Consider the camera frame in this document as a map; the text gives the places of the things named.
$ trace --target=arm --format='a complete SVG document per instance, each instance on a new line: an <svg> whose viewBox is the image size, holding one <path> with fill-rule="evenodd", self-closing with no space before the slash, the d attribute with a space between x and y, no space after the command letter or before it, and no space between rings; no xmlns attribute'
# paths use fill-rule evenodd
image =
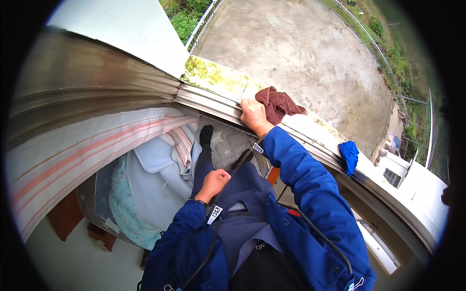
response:
<svg viewBox="0 0 466 291"><path fill-rule="evenodd" d="M231 176L223 169L211 171L204 178L204 183L194 200L188 200L178 210L173 222L159 239L152 252L175 252L183 237L202 227L206 223L206 208L203 203L209 204L212 197L220 193Z"/></svg>
<svg viewBox="0 0 466 291"><path fill-rule="evenodd" d="M153 290L156 286L173 283L176 260L182 242L190 235L206 227L206 207L213 196L222 191L231 176L222 169L211 171L204 178L202 189L193 200L188 200L178 210L173 222L154 246L146 261L142 290Z"/></svg>
<svg viewBox="0 0 466 291"><path fill-rule="evenodd" d="M271 164L280 168L280 178L291 187L301 211L340 250L369 265L362 234L333 176L284 130L266 121L262 104L249 99L242 100L241 106L241 120L251 125L258 136L267 134L264 150ZM320 238L316 239L333 252Z"/></svg>

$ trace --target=foot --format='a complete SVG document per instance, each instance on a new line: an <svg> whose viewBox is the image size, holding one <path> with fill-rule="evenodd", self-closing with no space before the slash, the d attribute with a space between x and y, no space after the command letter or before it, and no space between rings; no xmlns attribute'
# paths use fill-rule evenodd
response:
<svg viewBox="0 0 466 291"><path fill-rule="evenodd" d="M199 140L202 145L210 145L210 141L212 140L212 133L213 133L213 126L206 125L202 128L201 133L199 135Z"/></svg>
<svg viewBox="0 0 466 291"><path fill-rule="evenodd" d="M246 157L246 159L244 160L244 162L250 162L252 159L253 159L253 152L250 150L250 149L247 149L245 150L241 155L240 157L234 162L233 166L232 166L232 170L236 169L239 165L240 165L240 162L241 160L244 158L244 156L249 153Z"/></svg>

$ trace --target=hand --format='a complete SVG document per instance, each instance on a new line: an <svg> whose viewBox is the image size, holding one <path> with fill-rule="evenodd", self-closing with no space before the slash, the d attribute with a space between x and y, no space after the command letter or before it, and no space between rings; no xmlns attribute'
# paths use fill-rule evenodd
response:
<svg viewBox="0 0 466 291"><path fill-rule="evenodd" d="M202 188L194 197L194 200L201 200L209 204L212 197L220 193L230 179L230 174L228 174L224 169L210 171L210 173L204 178Z"/></svg>
<svg viewBox="0 0 466 291"><path fill-rule="evenodd" d="M255 99L241 99L241 108L243 114L241 121L254 131L258 137L267 134L272 128L273 124L267 121L265 115L265 107Z"/></svg>

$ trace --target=blue jacket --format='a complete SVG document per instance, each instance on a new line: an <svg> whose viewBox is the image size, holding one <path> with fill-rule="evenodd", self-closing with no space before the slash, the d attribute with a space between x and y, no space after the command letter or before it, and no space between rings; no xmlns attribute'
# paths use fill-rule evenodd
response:
<svg viewBox="0 0 466 291"><path fill-rule="evenodd" d="M263 147L271 164L280 168L280 178L291 187L300 210L345 254L353 269L350 275L341 257L318 234L277 205L274 192L264 193L268 195L267 221L297 272L314 290L346 291L351 283L358 291L371 290L376 275L369 267L361 231L333 176L279 127L267 134ZM147 259L141 290L181 287L205 259L213 235L204 206L188 200ZM228 280L225 248L217 237L211 258L185 291L226 291Z"/></svg>

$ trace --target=red patch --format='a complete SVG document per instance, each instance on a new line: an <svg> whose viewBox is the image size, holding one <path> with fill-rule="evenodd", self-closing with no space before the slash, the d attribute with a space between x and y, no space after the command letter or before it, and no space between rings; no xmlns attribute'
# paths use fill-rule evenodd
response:
<svg viewBox="0 0 466 291"><path fill-rule="evenodd" d="M296 215L298 217L301 217L301 215L296 210L293 210L293 209L288 209L288 213L292 214L292 215Z"/></svg>

